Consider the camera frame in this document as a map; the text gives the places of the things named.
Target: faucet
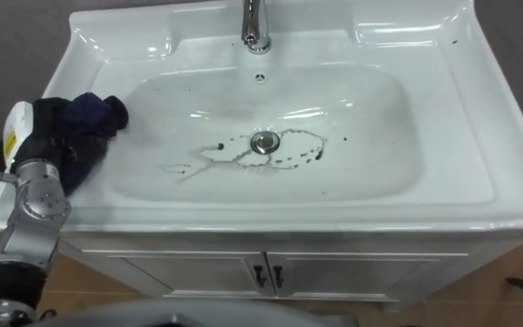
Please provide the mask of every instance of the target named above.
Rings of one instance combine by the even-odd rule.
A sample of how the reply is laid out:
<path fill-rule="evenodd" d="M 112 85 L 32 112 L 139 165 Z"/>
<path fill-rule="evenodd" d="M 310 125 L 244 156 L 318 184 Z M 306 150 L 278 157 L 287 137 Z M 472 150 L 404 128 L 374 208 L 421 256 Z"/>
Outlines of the faucet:
<path fill-rule="evenodd" d="M 252 54 L 263 55 L 270 51 L 265 0 L 243 0 L 242 40 Z"/>

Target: cloth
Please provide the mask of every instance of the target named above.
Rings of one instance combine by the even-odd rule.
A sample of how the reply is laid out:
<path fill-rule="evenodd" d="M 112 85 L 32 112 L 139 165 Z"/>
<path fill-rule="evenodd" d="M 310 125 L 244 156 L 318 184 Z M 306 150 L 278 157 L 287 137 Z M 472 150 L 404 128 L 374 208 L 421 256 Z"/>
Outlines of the cloth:
<path fill-rule="evenodd" d="M 64 192 L 70 195 L 105 157 L 110 139 L 128 125 L 128 111 L 115 96 L 102 100 L 85 93 L 62 100 L 55 106 L 52 133 L 63 146 L 58 168 Z"/>

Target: white cabinet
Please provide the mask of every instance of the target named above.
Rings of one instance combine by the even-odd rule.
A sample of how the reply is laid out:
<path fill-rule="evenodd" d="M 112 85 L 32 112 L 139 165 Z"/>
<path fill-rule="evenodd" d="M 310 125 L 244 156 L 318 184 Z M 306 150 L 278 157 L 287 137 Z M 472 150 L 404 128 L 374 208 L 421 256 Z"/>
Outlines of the white cabinet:
<path fill-rule="evenodd" d="M 263 253 L 122 253 L 171 292 L 164 295 L 275 296 Z"/>
<path fill-rule="evenodd" d="M 453 258 L 448 254 L 267 253 L 280 297 L 387 301 Z"/>

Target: yellow label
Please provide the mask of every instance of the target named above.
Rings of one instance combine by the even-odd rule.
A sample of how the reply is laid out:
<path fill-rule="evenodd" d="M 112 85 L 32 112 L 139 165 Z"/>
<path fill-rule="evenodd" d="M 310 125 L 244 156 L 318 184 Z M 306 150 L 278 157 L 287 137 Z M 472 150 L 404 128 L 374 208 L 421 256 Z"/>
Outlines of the yellow label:
<path fill-rule="evenodd" d="M 11 155 L 11 152 L 14 150 L 16 143 L 17 137 L 15 136 L 15 131 L 11 131 L 4 141 L 4 157 L 6 161 L 9 159 L 9 155 Z"/>

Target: floor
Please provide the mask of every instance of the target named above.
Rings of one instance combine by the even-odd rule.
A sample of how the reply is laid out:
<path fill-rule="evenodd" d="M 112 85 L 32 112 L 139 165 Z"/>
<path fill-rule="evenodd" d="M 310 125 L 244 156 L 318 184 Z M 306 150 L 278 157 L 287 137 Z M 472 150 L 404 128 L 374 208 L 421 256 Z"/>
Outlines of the floor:
<path fill-rule="evenodd" d="M 309 312 L 351 313 L 361 327 L 523 327 L 523 291 L 504 278 L 523 278 L 523 246 L 400 313 L 356 302 L 280 302 Z M 67 257 L 56 259 L 39 311 L 60 315 L 142 299 L 135 290 Z"/>

